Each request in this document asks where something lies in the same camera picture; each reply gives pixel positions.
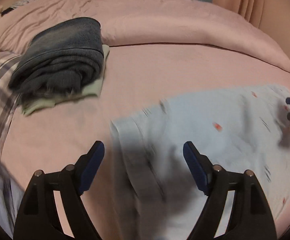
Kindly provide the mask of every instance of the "metal screw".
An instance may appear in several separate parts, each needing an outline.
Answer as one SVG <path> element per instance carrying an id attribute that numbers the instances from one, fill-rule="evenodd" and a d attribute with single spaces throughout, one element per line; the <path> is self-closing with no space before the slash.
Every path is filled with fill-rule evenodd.
<path id="1" fill-rule="evenodd" d="M 35 173 L 34 173 L 34 175 L 35 175 L 36 177 L 39 177 L 41 174 L 43 174 L 43 171 L 42 171 L 42 170 L 37 170 L 37 171 L 35 171 Z"/>
<path id="2" fill-rule="evenodd" d="M 245 173 L 250 177 L 254 176 L 254 172 L 251 170 L 246 170 Z"/>
<path id="3" fill-rule="evenodd" d="M 221 167 L 221 165 L 216 164 L 216 165 L 213 166 L 213 169 L 215 171 L 221 171 L 223 168 Z"/>
<path id="4" fill-rule="evenodd" d="M 68 164 L 65 169 L 66 169 L 66 171 L 73 171 L 75 169 L 75 165 Z"/>

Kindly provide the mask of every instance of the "red spot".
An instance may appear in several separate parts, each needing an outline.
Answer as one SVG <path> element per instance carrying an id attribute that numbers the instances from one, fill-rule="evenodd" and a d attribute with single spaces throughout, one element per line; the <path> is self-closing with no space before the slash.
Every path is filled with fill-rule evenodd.
<path id="1" fill-rule="evenodd" d="M 214 122 L 213 125 L 216 128 L 216 130 L 218 130 L 219 132 L 223 130 L 223 127 L 221 127 L 218 123 Z"/>

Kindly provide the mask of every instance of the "bed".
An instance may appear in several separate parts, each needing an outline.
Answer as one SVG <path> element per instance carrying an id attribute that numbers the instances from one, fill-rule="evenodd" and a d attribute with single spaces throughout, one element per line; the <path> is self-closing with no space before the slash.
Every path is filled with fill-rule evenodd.
<path id="1" fill-rule="evenodd" d="M 103 42 L 111 47 L 101 97 L 59 104 L 28 117 L 18 107 L 0 151 L 0 160 L 25 188 L 35 170 L 42 169 L 45 173 L 60 170 L 68 163 L 75 163 L 95 140 L 101 140 L 106 146 L 105 159 L 82 200 L 101 237 L 121 239 L 117 211 L 112 203 L 111 121 L 158 104 L 162 98 L 187 92 L 269 83 L 290 90 L 290 59 L 275 41 L 257 28 L 245 25 L 238 13 L 244 14 L 254 26 L 261 24 L 262 14 L 257 6 L 248 13 L 248 2 L 245 10 L 229 12 L 190 0 L 77 0 L 75 3 L 74 0 L 45 0 L 46 4 L 58 4 L 58 7 L 50 7 L 54 14 L 48 11 L 46 15 L 53 17 L 43 18 L 41 29 L 31 28 L 34 20 L 30 21 L 30 17 L 27 25 L 18 25 L 26 10 L 36 10 L 37 17 L 43 14 L 39 10 L 46 7 L 32 2 L 26 8 L 18 8 L 17 14 L 6 15 L 0 25 L 0 49 L 23 54 L 36 33 L 67 19 L 59 11 L 70 11 L 69 18 L 77 17 L 77 10 L 68 1 L 83 12 L 78 17 L 93 16 L 101 23 Z M 225 8 L 230 6 L 224 1 L 215 3 L 223 2 Z M 93 11 L 81 9 L 87 3 Z M 200 21 L 190 17 L 194 11 L 197 18 L 201 17 Z M 174 21 L 172 24 L 170 20 L 177 19 L 182 12 L 187 23 Z M 210 14 L 199 16 L 200 12 Z M 214 25 L 209 26 L 208 21 L 202 20 L 204 17 L 213 19 Z M 143 32 L 135 23 L 144 26 Z M 196 31 L 197 25 L 202 32 Z M 235 33 L 237 30 L 249 43 L 244 43 Z M 16 42 L 18 32 L 24 34 L 21 42 Z M 124 180 L 128 177 L 122 174 L 120 180 L 125 187 Z M 271 195 L 269 200 L 277 234 L 282 239 L 290 232 L 283 235 L 290 227 L 290 192 L 286 194 Z M 64 231 L 70 234 L 57 195 L 56 201 Z"/>

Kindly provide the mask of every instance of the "pink blanket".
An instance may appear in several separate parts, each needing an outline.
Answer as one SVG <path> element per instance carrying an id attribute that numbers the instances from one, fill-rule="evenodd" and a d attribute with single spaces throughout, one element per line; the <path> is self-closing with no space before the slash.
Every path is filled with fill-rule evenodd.
<path id="1" fill-rule="evenodd" d="M 18 108 L 1 160 L 26 187 L 35 170 L 61 170 L 75 163 L 95 140 L 103 141 L 104 162 L 82 200 L 104 240 L 120 238 L 112 206 L 111 120 L 186 92 L 269 83 L 290 90 L 290 60 L 276 42 L 241 16 L 213 4 L 191 0 L 39 1 L 2 18 L 1 49 L 23 53 L 40 31 L 80 16 L 97 19 L 103 42 L 117 47 L 109 53 L 100 98 L 60 104 L 29 117 Z M 157 42 L 173 44 L 144 44 Z M 121 187 L 129 187 L 124 178 Z M 277 196 L 270 206 L 280 236 L 290 225 L 290 196 Z M 61 205 L 57 207 L 64 230 L 70 233 Z"/>

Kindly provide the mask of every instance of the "light green cloth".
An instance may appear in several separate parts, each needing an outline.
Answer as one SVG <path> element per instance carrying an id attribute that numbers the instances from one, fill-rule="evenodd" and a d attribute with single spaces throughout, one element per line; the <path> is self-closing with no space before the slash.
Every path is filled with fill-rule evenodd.
<path id="1" fill-rule="evenodd" d="M 105 73 L 105 67 L 106 67 L 106 59 L 107 59 L 107 56 L 109 54 L 109 47 L 107 45 L 103 45 L 103 51 L 104 51 L 103 69 L 102 69 L 102 72 L 101 72 L 99 78 L 96 79 L 91 84 L 83 87 L 83 89 L 80 93 L 72 94 L 70 96 L 55 95 L 54 98 L 38 98 L 38 99 L 24 102 L 22 104 L 22 113 L 24 115 L 30 115 L 31 113 L 33 113 L 34 111 L 36 111 L 38 109 L 52 108 L 56 104 L 59 104 L 61 102 L 78 100 L 78 99 L 84 98 L 86 96 L 98 96 L 99 97 L 100 93 L 102 91 L 102 87 L 103 87 L 104 73 Z"/>

